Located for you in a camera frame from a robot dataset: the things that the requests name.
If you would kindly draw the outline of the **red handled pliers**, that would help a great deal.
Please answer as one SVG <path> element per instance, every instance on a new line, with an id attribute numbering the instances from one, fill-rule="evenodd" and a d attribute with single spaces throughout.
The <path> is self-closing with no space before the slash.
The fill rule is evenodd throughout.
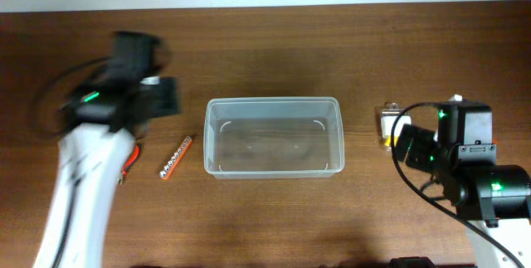
<path id="1" fill-rule="evenodd" d="M 130 169 L 138 161 L 141 151 L 142 151 L 141 143 L 136 143 L 134 146 L 133 152 L 129 155 L 128 159 L 126 160 L 124 166 L 121 169 L 120 176 L 118 179 L 119 185 L 122 185 L 125 182 L 126 178 L 129 175 Z"/>

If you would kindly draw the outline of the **clear box of wall plugs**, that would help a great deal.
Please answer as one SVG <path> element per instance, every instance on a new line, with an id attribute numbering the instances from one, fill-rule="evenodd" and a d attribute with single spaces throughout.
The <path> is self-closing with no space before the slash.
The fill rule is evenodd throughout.
<path id="1" fill-rule="evenodd" d="M 391 136 L 397 141 L 402 128 L 406 124 L 412 123 L 412 117 L 409 113 L 405 113 L 399 117 L 402 108 L 398 103 L 387 102 L 383 106 L 377 108 L 378 127 L 380 130 L 380 143 L 387 150 L 391 150 Z"/>

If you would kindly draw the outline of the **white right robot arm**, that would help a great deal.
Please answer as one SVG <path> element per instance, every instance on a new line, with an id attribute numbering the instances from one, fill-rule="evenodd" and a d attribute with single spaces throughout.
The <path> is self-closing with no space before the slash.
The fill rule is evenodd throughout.
<path id="1" fill-rule="evenodd" d="M 530 265 L 530 176 L 519 165 L 498 165 L 492 109 L 480 102 L 431 102 L 438 127 L 392 125 L 392 161 L 429 174 L 421 199 L 468 230 L 478 267 Z"/>

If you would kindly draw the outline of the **orange socket bit holder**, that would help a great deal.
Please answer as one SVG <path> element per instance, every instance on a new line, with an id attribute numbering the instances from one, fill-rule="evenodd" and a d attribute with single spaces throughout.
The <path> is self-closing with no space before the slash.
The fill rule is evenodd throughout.
<path id="1" fill-rule="evenodd" d="M 171 175 L 173 174 L 173 171 L 178 166 L 178 164 L 181 162 L 183 155 L 189 150 L 192 143 L 193 143 L 192 136 L 187 136 L 181 142 L 181 144 L 175 150 L 173 155 L 170 157 L 170 159 L 166 162 L 166 164 L 163 166 L 163 168 L 159 172 L 159 177 L 162 180 L 166 181 L 171 177 Z"/>

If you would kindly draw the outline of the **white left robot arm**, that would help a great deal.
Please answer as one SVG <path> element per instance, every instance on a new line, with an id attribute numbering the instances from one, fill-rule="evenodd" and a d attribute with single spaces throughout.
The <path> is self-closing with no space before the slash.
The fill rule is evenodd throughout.
<path id="1" fill-rule="evenodd" d="M 108 57 L 61 107 L 56 183 L 35 267 L 100 267 L 115 190 L 151 119 L 178 112 L 176 82 L 162 77 L 163 41 L 114 34 Z"/>

